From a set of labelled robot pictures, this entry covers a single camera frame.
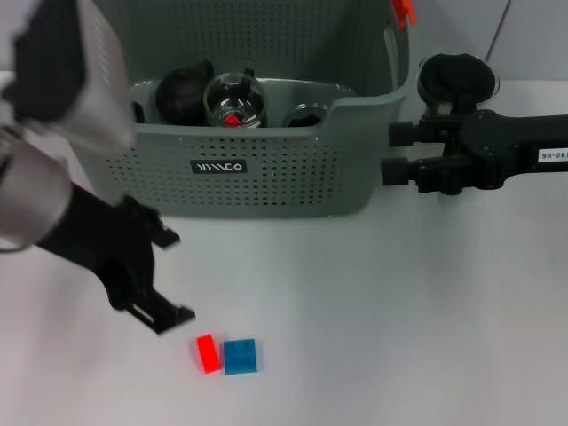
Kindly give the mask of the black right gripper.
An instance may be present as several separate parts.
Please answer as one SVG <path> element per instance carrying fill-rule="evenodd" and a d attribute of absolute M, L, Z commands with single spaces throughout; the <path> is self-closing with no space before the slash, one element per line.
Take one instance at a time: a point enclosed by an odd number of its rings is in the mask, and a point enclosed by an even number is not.
<path fill-rule="evenodd" d="M 414 143 L 457 146 L 458 152 L 413 161 L 383 159 L 384 186 L 414 181 L 419 193 L 458 195 L 469 187 L 499 189 L 517 175 L 567 171 L 566 115 L 508 117 L 481 110 L 389 124 L 390 146 Z"/>

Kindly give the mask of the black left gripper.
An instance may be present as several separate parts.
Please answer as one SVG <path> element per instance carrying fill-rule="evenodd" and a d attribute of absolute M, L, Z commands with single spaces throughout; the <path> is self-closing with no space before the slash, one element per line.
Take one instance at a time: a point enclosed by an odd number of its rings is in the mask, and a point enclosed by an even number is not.
<path fill-rule="evenodd" d="M 36 246 L 93 272 L 113 308 L 162 335 L 195 319 L 193 310 L 154 289 L 152 243 L 168 249 L 179 242 L 155 209 L 130 196 L 112 206 L 72 185 L 63 217 Z"/>

